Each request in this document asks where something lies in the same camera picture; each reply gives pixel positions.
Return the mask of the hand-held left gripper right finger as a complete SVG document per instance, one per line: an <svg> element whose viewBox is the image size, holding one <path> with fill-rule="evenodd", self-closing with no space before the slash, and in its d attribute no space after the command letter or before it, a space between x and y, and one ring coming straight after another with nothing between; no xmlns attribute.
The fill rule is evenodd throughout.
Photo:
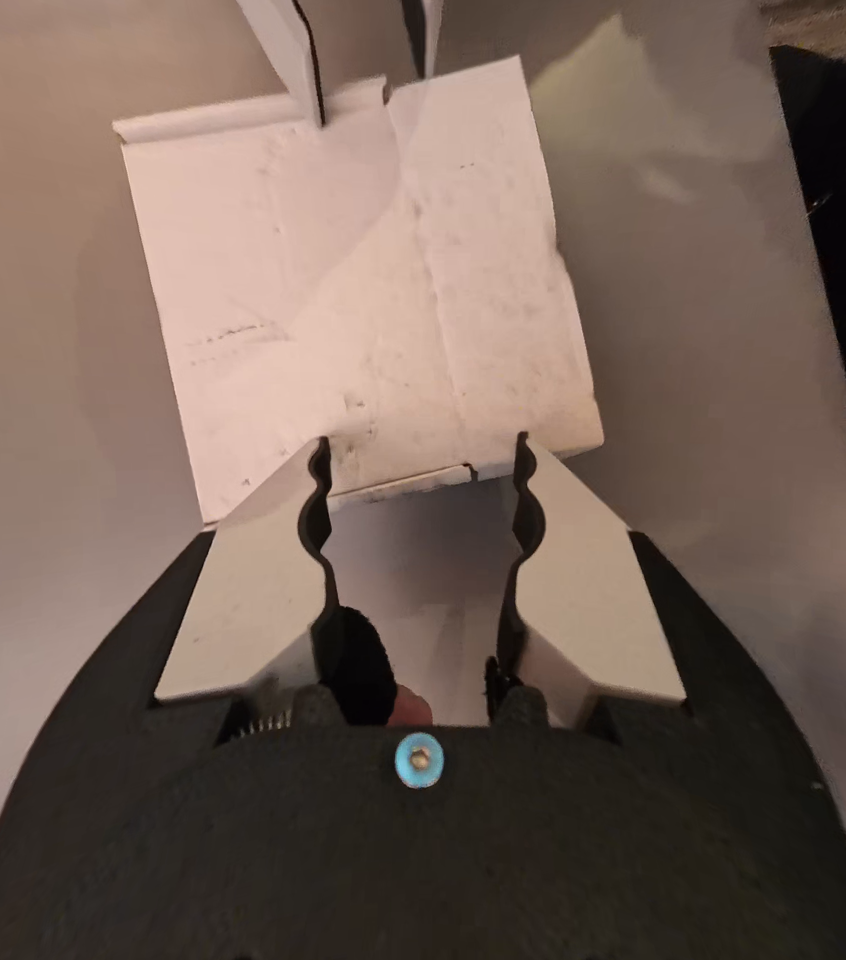
<svg viewBox="0 0 846 960"><path fill-rule="evenodd" d="M627 524L530 433L512 471L518 553L484 672L487 714L520 700L582 727L617 698L680 708L687 693Z"/></svg>

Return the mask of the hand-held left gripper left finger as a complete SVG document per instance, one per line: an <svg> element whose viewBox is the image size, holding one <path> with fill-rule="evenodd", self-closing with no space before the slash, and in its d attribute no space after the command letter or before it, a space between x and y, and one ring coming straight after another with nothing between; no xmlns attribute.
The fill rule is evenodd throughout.
<svg viewBox="0 0 846 960"><path fill-rule="evenodd" d="M333 678L341 608L323 554L331 488L330 443L314 438L217 524L157 701L285 702Z"/></svg>

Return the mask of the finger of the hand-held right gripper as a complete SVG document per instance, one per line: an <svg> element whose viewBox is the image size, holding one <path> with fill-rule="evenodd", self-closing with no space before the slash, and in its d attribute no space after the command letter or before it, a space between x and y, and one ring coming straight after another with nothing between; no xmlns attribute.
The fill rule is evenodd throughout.
<svg viewBox="0 0 846 960"><path fill-rule="evenodd" d="M410 53L421 80L435 74L444 6L444 1L401 1Z"/></svg>
<svg viewBox="0 0 846 960"><path fill-rule="evenodd" d="M326 125L315 39L299 1L238 1L263 53L304 118Z"/></svg>

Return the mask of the white cardboard box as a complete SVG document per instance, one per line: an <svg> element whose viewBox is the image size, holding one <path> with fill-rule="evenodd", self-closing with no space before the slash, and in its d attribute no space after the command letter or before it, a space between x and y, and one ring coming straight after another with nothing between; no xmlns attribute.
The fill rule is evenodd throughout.
<svg viewBox="0 0 846 960"><path fill-rule="evenodd" d="M313 438L339 498L602 445L518 55L113 130L205 525Z"/></svg>

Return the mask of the person's left hand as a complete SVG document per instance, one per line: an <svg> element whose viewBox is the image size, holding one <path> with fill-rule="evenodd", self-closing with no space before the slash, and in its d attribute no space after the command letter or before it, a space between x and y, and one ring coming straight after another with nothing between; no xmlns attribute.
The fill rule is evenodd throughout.
<svg viewBox="0 0 846 960"><path fill-rule="evenodd" d="M397 684L392 712L386 725L392 728L426 728L433 724L429 703L403 684Z"/></svg>

